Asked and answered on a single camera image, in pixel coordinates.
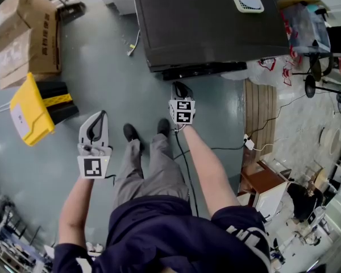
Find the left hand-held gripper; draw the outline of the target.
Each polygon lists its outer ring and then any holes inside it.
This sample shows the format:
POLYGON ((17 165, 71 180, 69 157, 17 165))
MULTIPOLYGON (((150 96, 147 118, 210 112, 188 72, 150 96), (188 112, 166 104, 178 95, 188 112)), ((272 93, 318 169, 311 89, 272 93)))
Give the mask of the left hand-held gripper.
POLYGON ((113 149, 109 145, 108 117, 104 110, 91 115, 80 127, 77 157, 83 179, 105 179, 113 149))

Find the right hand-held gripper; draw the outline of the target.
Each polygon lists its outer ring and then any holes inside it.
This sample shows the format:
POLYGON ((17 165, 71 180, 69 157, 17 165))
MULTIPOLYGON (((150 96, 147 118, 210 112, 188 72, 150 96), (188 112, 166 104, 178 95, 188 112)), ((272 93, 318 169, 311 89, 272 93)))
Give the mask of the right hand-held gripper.
POLYGON ((175 124, 192 124, 196 113, 193 91, 182 82, 173 82, 169 112, 175 124))

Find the person's left forearm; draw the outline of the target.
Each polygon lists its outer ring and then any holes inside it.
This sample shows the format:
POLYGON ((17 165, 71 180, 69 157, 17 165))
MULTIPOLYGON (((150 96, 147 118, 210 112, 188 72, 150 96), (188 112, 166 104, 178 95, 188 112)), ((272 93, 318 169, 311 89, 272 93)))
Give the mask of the person's left forearm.
POLYGON ((59 244, 71 243, 86 248, 85 224, 94 179, 78 178, 64 202, 59 218, 59 244))

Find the person's right forearm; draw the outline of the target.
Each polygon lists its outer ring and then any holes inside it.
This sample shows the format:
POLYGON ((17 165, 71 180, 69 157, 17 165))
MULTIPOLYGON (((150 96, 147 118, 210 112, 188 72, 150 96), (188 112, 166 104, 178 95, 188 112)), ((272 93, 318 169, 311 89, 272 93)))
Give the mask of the person's right forearm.
POLYGON ((216 154, 202 140, 192 125, 186 125, 182 131, 210 216, 212 217, 223 208, 239 206, 240 202, 232 190, 226 171, 216 154))

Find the dark grey washing machine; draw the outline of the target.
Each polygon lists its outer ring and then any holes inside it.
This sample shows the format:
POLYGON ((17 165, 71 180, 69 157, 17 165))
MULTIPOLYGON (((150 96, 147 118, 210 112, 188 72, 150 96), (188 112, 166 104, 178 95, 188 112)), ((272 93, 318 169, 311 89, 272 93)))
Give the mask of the dark grey washing machine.
POLYGON ((134 0, 149 70, 248 62, 284 55, 287 38, 276 0, 241 13, 234 0, 134 0))

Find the white pad on machine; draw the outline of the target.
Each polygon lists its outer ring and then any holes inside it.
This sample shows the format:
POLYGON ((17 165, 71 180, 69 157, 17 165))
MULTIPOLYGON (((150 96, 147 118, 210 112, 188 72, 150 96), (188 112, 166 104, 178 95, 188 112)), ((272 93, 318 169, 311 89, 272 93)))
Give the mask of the white pad on machine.
POLYGON ((241 13, 262 13, 264 11, 261 0, 234 0, 234 3, 241 13))

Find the white brown cabinet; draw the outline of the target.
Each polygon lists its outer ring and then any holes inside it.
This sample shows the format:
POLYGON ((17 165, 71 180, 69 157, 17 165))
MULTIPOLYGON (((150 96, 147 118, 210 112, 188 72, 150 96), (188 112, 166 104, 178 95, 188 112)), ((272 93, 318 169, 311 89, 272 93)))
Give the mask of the white brown cabinet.
POLYGON ((264 218, 270 219, 276 214, 289 184, 279 172, 258 161, 241 169, 237 196, 244 205, 254 207, 264 218))

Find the person's left black shoe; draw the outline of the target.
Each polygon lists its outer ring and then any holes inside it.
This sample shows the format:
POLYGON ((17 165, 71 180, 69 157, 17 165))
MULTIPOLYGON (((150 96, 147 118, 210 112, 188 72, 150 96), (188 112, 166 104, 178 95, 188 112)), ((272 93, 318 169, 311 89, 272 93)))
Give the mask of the person's left black shoe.
POLYGON ((123 126, 123 133, 124 133, 124 136, 125 136, 125 138, 127 139, 127 141, 129 143, 131 143, 134 140, 137 140, 139 142, 139 144, 140 144, 140 151, 141 152, 144 151, 144 145, 143 145, 143 143, 140 140, 140 137, 138 135, 137 130, 133 127, 132 124, 130 124, 130 123, 124 124, 124 126, 123 126))

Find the person's black shoe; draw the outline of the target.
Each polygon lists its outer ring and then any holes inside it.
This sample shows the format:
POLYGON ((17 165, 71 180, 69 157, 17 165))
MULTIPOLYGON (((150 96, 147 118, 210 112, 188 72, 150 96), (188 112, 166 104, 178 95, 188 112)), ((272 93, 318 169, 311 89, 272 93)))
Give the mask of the person's black shoe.
POLYGON ((143 145, 143 143, 140 140, 140 137, 138 135, 137 130, 133 127, 132 124, 130 124, 130 123, 124 124, 124 126, 123 126, 123 133, 124 133, 124 136, 125 136, 125 138, 127 139, 127 141, 129 143, 131 143, 134 140, 137 140, 139 142, 139 144, 140 144, 140 151, 141 152, 144 151, 144 145, 143 145))
POLYGON ((170 131, 171 131, 171 125, 169 121, 166 118, 162 118, 161 120, 159 120, 157 124, 157 133, 163 134, 166 138, 168 138, 170 131))

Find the person's right black shoe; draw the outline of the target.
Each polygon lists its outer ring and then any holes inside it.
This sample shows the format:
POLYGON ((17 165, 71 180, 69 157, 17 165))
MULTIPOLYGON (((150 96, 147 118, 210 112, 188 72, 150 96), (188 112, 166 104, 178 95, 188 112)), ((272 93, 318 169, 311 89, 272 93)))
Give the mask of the person's right black shoe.
POLYGON ((166 118, 162 118, 161 120, 159 120, 157 124, 157 133, 163 134, 166 138, 168 138, 170 131, 171 131, 171 125, 169 121, 166 118))

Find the yellow plastic bin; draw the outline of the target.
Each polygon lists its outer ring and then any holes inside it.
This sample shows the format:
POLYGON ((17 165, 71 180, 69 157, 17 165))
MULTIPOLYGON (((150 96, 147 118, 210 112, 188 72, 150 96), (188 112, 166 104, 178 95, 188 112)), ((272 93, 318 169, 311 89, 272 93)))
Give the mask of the yellow plastic bin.
POLYGON ((10 101, 10 115, 21 139, 28 146, 34 146, 55 129, 48 107, 53 98, 42 99, 32 73, 10 101))

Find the person's grey trousers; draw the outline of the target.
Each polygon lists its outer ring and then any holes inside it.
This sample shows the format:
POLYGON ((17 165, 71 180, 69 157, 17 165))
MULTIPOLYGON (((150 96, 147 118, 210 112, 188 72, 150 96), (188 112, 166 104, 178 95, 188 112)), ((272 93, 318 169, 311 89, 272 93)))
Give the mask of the person's grey trousers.
POLYGON ((189 200, 189 189, 184 182, 180 166, 173 159, 168 138, 156 134, 150 144, 149 175, 143 176, 138 139, 126 147, 119 174, 115 178, 113 208, 143 196, 174 196, 189 200))

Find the brown wooden slatted platform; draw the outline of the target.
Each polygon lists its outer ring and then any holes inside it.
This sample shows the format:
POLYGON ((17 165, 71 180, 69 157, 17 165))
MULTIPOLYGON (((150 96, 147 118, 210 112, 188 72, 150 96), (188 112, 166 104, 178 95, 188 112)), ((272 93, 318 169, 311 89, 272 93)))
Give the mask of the brown wooden slatted platform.
POLYGON ((244 81, 245 133, 255 143, 251 160, 258 161, 273 151, 277 117, 276 88, 244 81))

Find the white power strip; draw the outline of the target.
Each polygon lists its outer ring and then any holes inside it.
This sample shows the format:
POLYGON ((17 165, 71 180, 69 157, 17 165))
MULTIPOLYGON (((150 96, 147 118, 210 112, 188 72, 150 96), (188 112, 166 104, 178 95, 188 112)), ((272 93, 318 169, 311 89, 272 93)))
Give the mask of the white power strip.
POLYGON ((248 148, 250 151, 254 150, 255 147, 255 143, 247 134, 244 135, 244 146, 248 148))

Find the pile of white plastic bags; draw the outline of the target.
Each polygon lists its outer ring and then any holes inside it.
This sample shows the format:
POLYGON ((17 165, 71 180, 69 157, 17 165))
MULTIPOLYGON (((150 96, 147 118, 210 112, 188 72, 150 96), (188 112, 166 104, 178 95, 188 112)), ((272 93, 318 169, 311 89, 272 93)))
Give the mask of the pile of white plastic bags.
POLYGON ((291 86, 290 77, 292 76, 292 68, 301 63, 302 57, 290 45, 290 38, 294 35, 288 19, 282 11, 279 11, 285 37, 287 38, 287 53, 274 57, 267 57, 258 60, 247 62, 247 69, 242 71, 222 73, 221 77, 240 81, 249 79, 250 82, 256 85, 270 85, 272 87, 280 88, 282 84, 291 86))

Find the printed cardboard box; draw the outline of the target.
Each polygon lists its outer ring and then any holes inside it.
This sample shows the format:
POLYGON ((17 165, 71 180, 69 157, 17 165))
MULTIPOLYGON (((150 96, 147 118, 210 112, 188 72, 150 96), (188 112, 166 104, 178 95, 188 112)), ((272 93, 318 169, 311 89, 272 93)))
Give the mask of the printed cardboard box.
POLYGON ((0 89, 21 86, 27 74, 44 81, 61 71, 60 21, 49 0, 0 4, 0 89))

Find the black hand trolley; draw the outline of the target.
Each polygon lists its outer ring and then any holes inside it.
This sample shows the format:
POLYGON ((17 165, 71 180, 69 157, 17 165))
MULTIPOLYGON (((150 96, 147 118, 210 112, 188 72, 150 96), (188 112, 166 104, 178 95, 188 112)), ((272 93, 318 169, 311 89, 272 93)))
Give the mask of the black hand trolley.
POLYGON ((68 24, 86 13, 86 6, 80 0, 58 0, 61 5, 57 7, 60 20, 68 24))

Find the person's navy shirt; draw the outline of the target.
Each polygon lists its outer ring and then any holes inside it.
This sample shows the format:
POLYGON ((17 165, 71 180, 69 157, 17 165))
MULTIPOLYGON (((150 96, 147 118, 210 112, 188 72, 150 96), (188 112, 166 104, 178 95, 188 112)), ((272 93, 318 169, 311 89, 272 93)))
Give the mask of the person's navy shirt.
POLYGON ((192 215, 187 201, 144 196, 110 216, 104 252, 91 259, 77 245, 55 247, 54 273, 270 273, 269 243, 259 213, 228 206, 210 220, 192 215))

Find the black floor fan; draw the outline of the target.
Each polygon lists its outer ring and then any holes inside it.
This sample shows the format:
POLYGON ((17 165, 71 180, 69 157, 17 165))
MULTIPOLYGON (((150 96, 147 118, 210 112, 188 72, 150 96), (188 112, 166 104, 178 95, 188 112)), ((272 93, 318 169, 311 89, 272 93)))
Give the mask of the black floor fan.
POLYGON ((315 95, 316 90, 323 90, 330 93, 337 94, 337 102, 341 104, 341 91, 340 90, 333 90, 329 88, 324 88, 320 86, 316 86, 315 79, 312 75, 307 75, 305 79, 305 93, 308 98, 313 98, 315 95))

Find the clear plastic storage bag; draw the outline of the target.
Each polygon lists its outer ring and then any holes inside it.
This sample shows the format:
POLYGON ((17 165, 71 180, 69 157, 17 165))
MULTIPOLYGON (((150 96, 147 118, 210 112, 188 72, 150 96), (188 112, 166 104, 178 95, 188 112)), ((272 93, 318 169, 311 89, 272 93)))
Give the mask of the clear plastic storage bag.
POLYGON ((300 54, 329 53, 331 46, 323 18, 301 3, 282 10, 292 29, 290 45, 300 54))

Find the white backpack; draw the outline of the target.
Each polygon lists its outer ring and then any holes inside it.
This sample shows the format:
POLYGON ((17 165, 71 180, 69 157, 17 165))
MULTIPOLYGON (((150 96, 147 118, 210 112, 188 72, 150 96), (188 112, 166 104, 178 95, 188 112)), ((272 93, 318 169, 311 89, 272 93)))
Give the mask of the white backpack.
POLYGON ((307 223, 311 228, 313 228, 320 223, 320 221, 324 218, 325 214, 326 214, 325 206, 316 207, 308 217, 307 223))

